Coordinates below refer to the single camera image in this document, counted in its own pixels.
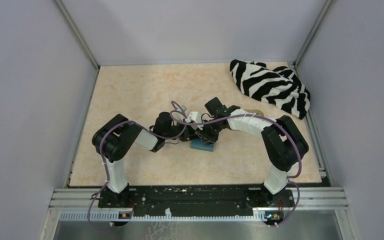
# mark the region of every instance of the robotic arm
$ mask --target robotic arm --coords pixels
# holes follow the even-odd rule
[[[207,102],[205,108],[214,117],[211,124],[205,124],[208,121],[202,121],[202,115],[193,111],[187,117],[181,114],[175,117],[179,122],[195,123],[196,125],[184,126],[181,123],[173,125],[174,120],[170,113],[161,112],[155,120],[152,131],[144,130],[142,126],[137,124],[124,124],[110,132],[102,143],[102,153],[106,158],[107,174],[109,175],[107,188],[112,197],[120,201],[127,198],[129,184],[125,176],[123,157],[133,143],[139,144],[152,152],[157,152],[165,145],[165,140],[154,135],[169,138],[179,135],[185,128],[183,133],[179,135],[180,141],[187,142],[193,139],[201,139],[202,144],[209,145],[218,140],[219,132],[224,129],[231,129],[249,133],[264,141],[272,167],[261,186],[261,195],[267,204],[277,203],[286,188],[288,171],[298,161],[291,142],[289,140],[283,141],[280,136],[283,133],[272,123],[253,117],[252,113],[238,106],[232,105],[227,108],[217,97]],[[229,116],[243,114],[249,114],[249,116],[225,119]],[[284,115],[272,120],[281,125],[292,137],[302,158],[308,152],[309,146],[292,119]],[[96,132],[92,138],[92,144],[95,146],[97,153],[101,154],[100,145],[104,136],[114,126],[126,121],[128,121],[126,117],[118,114]]]

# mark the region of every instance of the blue sponge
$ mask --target blue sponge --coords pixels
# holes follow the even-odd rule
[[[197,139],[190,141],[190,148],[212,152],[212,151],[214,151],[214,144],[203,145],[203,142],[201,141],[201,139],[197,138]]]

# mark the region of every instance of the reflective metal surface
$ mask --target reflective metal surface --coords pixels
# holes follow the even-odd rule
[[[109,224],[96,222],[106,229]],[[279,228],[259,222],[130,222],[108,233],[93,230],[86,221],[60,221],[55,240],[338,240],[335,212],[296,211]]]

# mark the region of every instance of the black and white cloth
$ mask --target black and white cloth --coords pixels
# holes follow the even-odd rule
[[[303,119],[310,108],[310,92],[290,68],[270,70],[266,66],[235,59],[230,63],[230,73],[243,94]]]

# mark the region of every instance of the white wall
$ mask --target white wall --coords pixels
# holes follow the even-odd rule
[[[64,0],[100,65],[293,61],[325,0]]]
[[[37,239],[94,69],[51,0],[0,1],[0,239]]]
[[[361,238],[384,239],[384,1],[337,1],[299,70]]]

